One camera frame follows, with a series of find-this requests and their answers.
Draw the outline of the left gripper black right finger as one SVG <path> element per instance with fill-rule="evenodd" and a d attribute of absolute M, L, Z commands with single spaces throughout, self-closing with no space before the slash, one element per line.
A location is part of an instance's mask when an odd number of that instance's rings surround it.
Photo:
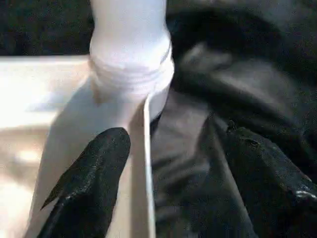
<path fill-rule="evenodd" d="M 317 186 L 270 140 L 230 123 L 226 158 L 260 238 L 315 238 Z"/>

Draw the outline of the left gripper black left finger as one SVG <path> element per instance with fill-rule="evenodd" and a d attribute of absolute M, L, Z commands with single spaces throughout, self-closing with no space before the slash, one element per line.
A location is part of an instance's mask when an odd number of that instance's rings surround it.
<path fill-rule="evenodd" d="M 46 207 L 56 201 L 38 237 L 104 238 L 130 147 L 122 127 L 109 128 L 90 141 L 43 203 Z"/>

